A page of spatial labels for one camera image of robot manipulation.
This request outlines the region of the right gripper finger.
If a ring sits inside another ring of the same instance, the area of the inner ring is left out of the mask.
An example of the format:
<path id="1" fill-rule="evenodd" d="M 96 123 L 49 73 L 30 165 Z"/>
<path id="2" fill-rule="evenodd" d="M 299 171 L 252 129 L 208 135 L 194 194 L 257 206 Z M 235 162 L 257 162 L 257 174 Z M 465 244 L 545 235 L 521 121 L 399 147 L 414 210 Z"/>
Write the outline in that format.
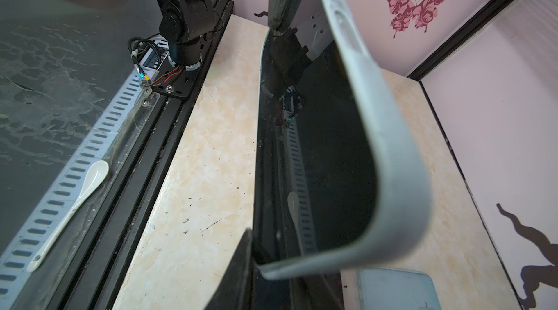
<path id="1" fill-rule="evenodd" d="M 250 309 L 253 274 L 252 231 L 247 229 L 205 310 Z"/>

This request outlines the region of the black phone white case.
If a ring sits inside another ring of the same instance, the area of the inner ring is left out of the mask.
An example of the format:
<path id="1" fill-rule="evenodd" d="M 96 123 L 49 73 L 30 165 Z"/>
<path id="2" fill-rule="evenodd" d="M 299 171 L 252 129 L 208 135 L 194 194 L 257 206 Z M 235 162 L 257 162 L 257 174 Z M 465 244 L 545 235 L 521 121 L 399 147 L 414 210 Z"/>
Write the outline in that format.
<path id="1" fill-rule="evenodd" d="M 349 246 L 376 199 L 371 149 L 335 43 L 310 57 L 295 29 L 264 40 L 252 256 L 257 266 Z"/>

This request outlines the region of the light blue phone case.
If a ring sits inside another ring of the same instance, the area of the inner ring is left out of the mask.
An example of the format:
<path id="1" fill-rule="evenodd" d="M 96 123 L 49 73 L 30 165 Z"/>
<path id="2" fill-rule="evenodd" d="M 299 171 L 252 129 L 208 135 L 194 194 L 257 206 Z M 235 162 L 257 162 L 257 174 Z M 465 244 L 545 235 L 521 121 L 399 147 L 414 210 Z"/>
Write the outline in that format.
<path id="1" fill-rule="evenodd" d="M 429 275 L 399 269 L 364 268 L 357 271 L 362 309 L 441 310 Z"/>

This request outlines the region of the pale green phone case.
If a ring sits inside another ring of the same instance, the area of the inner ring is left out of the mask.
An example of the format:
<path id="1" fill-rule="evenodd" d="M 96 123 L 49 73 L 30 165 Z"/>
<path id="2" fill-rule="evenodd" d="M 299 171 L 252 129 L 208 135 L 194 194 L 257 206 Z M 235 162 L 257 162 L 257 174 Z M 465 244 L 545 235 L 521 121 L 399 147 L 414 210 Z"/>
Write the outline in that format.
<path id="1" fill-rule="evenodd" d="M 410 253 L 430 223 L 428 171 L 384 76 L 361 38 L 346 0 L 321 0 L 323 11 L 295 29 L 317 57 L 335 43 L 371 149 L 376 199 L 371 221 L 357 241 L 331 252 L 279 261 L 257 269 L 264 279 L 296 279 L 382 264 Z"/>

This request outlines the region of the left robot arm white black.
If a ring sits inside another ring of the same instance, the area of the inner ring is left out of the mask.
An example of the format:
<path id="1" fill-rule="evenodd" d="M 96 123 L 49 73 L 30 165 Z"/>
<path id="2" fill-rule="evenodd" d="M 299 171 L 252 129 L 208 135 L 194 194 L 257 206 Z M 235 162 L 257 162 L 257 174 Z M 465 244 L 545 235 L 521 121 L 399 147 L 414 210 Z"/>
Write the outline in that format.
<path id="1" fill-rule="evenodd" d="M 286 63 L 302 54 L 302 48 L 288 49 L 287 27 L 292 24 L 302 0 L 268 0 L 268 26 L 282 36 L 273 40 L 271 57 Z M 160 34 L 169 45 L 169 60 L 173 67 L 197 70 L 202 65 L 201 40 L 208 33 L 218 33 L 220 17 L 212 0 L 157 0 L 162 13 Z"/>

